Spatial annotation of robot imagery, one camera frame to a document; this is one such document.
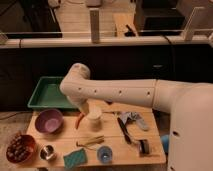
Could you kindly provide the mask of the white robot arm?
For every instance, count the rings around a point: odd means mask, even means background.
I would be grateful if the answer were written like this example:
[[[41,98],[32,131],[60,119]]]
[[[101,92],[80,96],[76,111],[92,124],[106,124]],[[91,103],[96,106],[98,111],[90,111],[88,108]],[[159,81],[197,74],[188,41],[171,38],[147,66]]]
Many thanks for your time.
[[[84,114],[89,112],[89,99],[169,113],[168,171],[213,171],[212,83],[92,80],[89,68],[75,63],[63,78],[60,90]]]

